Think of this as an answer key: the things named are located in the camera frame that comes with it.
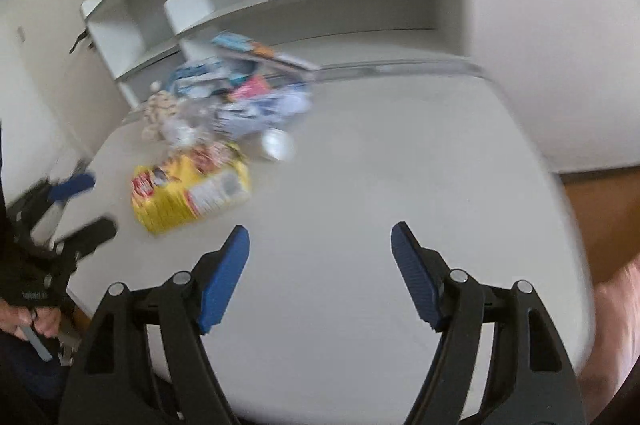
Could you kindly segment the person's left hand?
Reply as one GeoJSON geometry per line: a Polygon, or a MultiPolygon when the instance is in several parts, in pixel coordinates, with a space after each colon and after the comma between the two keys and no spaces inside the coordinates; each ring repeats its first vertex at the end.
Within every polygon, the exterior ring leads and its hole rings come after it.
{"type": "Polygon", "coordinates": [[[35,331],[47,338],[58,335],[62,322],[62,312],[58,308],[36,308],[35,311],[24,307],[9,305],[0,301],[0,327],[2,332],[26,341],[23,327],[33,327],[35,331]]]}

